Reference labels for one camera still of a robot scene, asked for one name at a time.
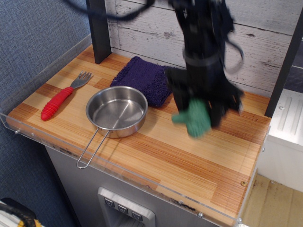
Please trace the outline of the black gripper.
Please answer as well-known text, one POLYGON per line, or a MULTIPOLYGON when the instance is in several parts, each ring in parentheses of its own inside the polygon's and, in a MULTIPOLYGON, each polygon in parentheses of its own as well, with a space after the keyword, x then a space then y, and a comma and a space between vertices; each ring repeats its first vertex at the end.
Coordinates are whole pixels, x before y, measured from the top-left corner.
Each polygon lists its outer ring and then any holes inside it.
POLYGON ((212 128, 220 126, 227 110, 242 112, 243 91, 228 81, 220 61, 207 66, 187 64, 185 69, 167 67, 165 75, 178 111, 187 110, 191 99, 201 99, 212 128))

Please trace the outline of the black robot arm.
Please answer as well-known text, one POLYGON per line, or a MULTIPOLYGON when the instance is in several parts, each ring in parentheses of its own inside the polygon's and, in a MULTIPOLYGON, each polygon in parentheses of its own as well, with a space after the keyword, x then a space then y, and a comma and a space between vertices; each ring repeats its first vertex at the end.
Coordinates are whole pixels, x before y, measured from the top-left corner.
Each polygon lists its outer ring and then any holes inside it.
POLYGON ((234 30, 223 0, 170 0, 184 36, 186 69, 166 68, 168 87, 179 111, 193 98, 206 102, 212 127, 220 125, 229 109, 241 109, 243 91, 225 76, 225 44, 234 30))

